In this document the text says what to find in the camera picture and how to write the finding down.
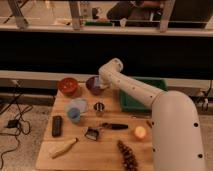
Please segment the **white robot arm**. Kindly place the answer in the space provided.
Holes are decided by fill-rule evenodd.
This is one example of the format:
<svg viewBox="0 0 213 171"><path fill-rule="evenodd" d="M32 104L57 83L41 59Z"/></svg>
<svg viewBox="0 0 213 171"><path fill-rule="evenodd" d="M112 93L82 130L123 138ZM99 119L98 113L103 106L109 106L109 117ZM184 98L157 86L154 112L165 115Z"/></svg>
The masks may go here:
<svg viewBox="0 0 213 171"><path fill-rule="evenodd" d="M113 58L99 68L100 87L115 85L152 111L154 171L206 171L198 111L189 96L123 75Z"/></svg>

